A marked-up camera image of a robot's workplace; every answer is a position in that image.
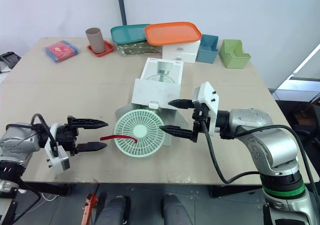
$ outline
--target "teal tray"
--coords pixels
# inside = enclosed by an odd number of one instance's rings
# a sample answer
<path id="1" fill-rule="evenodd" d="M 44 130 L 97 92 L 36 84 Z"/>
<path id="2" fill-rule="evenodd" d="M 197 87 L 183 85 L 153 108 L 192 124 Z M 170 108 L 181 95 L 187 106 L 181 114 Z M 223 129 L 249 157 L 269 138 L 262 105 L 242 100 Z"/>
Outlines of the teal tray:
<path id="1" fill-rule="evenodd" d="M 149 24 L 115 26 L 111 28 L 112 41 L 116 44 L 128 44 L 147 40 L 145 27 Z"/>

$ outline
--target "orange tray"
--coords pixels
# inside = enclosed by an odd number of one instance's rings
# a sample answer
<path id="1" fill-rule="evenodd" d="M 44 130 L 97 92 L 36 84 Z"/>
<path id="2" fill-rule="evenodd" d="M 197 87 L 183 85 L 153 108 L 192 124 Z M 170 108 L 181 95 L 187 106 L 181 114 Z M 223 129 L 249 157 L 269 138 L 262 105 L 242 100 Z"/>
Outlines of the orange tray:
<path id="1" fill-rule="evenodd" d="M 154 46 L 191 43 L 201 39 L 197 26 L 188 21 L 150 24 L 144 32 L 148 43 Z"/>
<path id="2" fill-rule="evenodd" d="M 105 51 L 102 52 L 102 53 L 95 53 L 95 52 L 92 50 L 91 45 L 87 46 L 87 48 L 88 48 L 88 50 L 89 50 L 90 52 L 92 52 L 92 53 L 93 53 L 95 56 L 97 56 L 98 58 L 101 58 L 101 57 L 103 57 L 104 55 L 107 55 L 107 54 L 109 54 L 109 53 L 112 53 L 112 52 L 115 50 L 115 47 L 114 47 L 111 43 L 107 42 L 106 40 L 103 40 L 103 42 L 104 42 L 104 45 L 105 45 Z"/>

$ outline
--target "white drawer organizer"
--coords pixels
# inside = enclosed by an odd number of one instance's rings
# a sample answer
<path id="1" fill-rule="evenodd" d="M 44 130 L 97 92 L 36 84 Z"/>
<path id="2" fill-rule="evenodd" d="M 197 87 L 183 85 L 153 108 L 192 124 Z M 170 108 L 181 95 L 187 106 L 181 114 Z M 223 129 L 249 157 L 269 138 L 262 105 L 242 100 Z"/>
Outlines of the white drawer organizer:
<path id="1" fill-rule="evenodd" d="M 195 63 L 200 46 L 200 40 L 194 42 L 163 45 L 162 58 L 167 60 Z"/>

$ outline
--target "table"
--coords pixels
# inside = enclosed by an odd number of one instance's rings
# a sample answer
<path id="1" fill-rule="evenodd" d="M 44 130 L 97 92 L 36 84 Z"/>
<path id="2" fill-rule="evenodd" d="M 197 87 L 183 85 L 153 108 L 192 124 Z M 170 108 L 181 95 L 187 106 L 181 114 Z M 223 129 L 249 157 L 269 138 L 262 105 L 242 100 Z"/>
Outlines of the table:
<path id="1" fill-rule="evenodd" d="M 80 48 L 79 55 L 61 63 L 52 62 L 43 52 L 45 46 L 67 40 Z M 111 135 L 116 124 L 115 111 L 132 98 L 135 78 L 139 78 L 147 55 L 120 56 L 112 52 L 95 57 L 87 50 L 84 37 L 46 37 L 30 50 L 15 66 L 2 84 L 0 132 L 14 122 L 30 122 L 40 113 L 48 125 L 66 123 L 67 116 L 93 118 L 109 123 L 108 127 L 79 130 L 78 143 L 98 141 Z M 160 54 L 149 57 L 160 58 Z M 219 95 L 219 109 L 257 108 L 267 112 L 274 124 L 288 125 L 272 95 L 254 66 L 226 69 L 219 56 L 214 64 L 185 63 L 180 97 L 192 98 L 194 88 L 209 81 Z M 180 112 L 193 124 L 192 109 Z M 198 142 L 173 138 L 171 146 L 162 146 L 155 154 L 144 158 L 126 156 L 114 141 L 100 151 L 79 153 L 70 157 L 71 168 L 55 176 L 48 168 L 44 149 L 34 153 L 22 179 L 29 182 L 54 183 L 178 183 L 222 185 L 212 164 L 205 136 Z M 250 153 L 238 140 L 212 137 L 218 163 L 229 179 L 245 171 L 256 171 Z M 309 182 L 301 154 L 300 172 Z M 319 177 L 310 164 L 315 181 Z M 260 185 L 258 175 L 235 181 L 235 185 Z"/>

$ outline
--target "blue storage box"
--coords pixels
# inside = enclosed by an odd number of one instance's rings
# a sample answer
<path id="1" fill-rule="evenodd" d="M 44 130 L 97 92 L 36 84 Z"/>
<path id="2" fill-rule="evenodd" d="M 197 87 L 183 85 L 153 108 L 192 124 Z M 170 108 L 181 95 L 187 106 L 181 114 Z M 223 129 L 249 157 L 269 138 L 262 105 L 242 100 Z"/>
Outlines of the blue storage box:
<path id="1" fill-rule="evenodd" d="M 218 36 L 202 34 L 196 61 L 212 64 L 218 54 Z"/>

